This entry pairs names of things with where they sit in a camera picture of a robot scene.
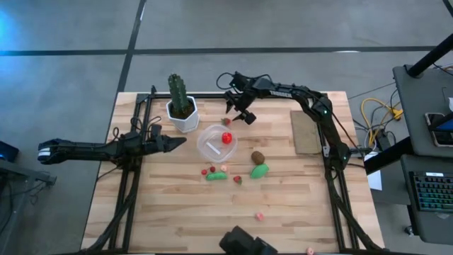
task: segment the concrete floor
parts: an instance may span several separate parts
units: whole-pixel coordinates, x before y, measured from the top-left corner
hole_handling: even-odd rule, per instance
[[[126,50],[139,0],[3,0],[2,50]],[[433,46],[452,31],[442,0],[148,0],[137,49],[216,47]],[[167,91],[180,74],[189,91],[216,91],[222,72],[253,76],[354,96],[391,83],[391,69],[426,52],[136,55],[125,91]],[[56,185],[27,205],[17,254],[56,254],[80,247],[99,163],[43,166],[39,142],[60,137],[102,142],[125,62],[124,55],[0,57],[0,140],[21,150],[18,163],[50,171]],[[450,53],[438,64],[453,63]],[[362,99],[388,101],[395,86],[350,100],[363,123]],[[374,106],[369,104],[369,115]],[[382,118],[378,112],[375,121]],[[402,140],[404,120],[388,130]],[[364,133],[357,131],[360,141]],[[402,232],[405,207],[376,203],[386,247],[392,251],[453,254],[453,246],[426,244]]]

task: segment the white hexagonal pot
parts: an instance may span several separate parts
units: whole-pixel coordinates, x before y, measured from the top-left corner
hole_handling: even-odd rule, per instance
[[[171,117],[170,116],[171,101],[169,101],[167,103],[168,119],[170,119],[171,122],[175,125],[175,127],[178,128],[183,133],[187,133],[187,132],[191,132],[193,130],[196,130],[197,127],[198,127],[198,122],[200,121],[200,116],[198,115],[198,108],[197,108],[197,104],[195,102],[195,98],[193,98],[193,96],[188,96],[187,98],[190,101],[192,101],[195,110],[185,120],[181,120],[181,119],[178,119],[178,118]]]

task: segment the wooden table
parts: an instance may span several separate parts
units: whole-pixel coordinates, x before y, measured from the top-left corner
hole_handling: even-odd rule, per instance
[[[123,133],[130,130],[136,95],[118,94],[109,141],[114,127]],[[357,142],[346,93],[328,92],[328,97],[340,122]],[[184,136],[167,118],[167,101],[154,99],[151,117],[162,117],[163,134]],[[252,125],[239,121],[231,125],[239,145],[225,163],[230,178],[211,182],[200,173],[210,164],[199,154],[196,142],[205,128],[225,117],[226,106],[222,99],[202,98],[197,99],[197,106],[200,124],[195,132],[185,135],[186,143],[173,152],[144,158],[129,252],[223,253],[219,241],[236,225],[261,237],[280,253],[305,252],[307,247],[317,252],[338,251],[322,157],[294,152],[289,112],[301,111],[299,104],[285,99],[256,100],[249,108],[256,121]],[[227,117],[235,115],[233,110]],[[352,146],[337,128],[342,140]],[[270,170],[265,178],[252,180],[250,155],[255,150],[264,153]],[[114,167],[102,163],[99,174]],[[232,180],[236,175],[242,176],[241,186]],[[121,170],[117,170],[96,184],[82,248],[94,243],[112,219],[120,176]],[[354,216],[374,242],[383,247],[365,170],[349,166],[345,177]],[[262,222],[254,217],[259,212],[265,216]],[[350,247],[344,219],[342,226]]]

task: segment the potted cactus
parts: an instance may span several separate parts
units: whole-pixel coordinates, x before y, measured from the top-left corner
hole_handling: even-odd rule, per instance
[[[197,104],[192,96],[187,96],[184,81],[177,74],[168,78],[171,101],[167,103],[168,119],[183,133],[197,129]]]

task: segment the transparent bowl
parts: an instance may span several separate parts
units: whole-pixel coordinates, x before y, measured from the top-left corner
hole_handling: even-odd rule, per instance
[[[230,132],[233,140],[229,144],[222,142],[222,134]],[[222,163],[233,156],[238,147],[237,136],[223,125],[211,125],[198,137],[197,148],[200,153],[211,162]]]

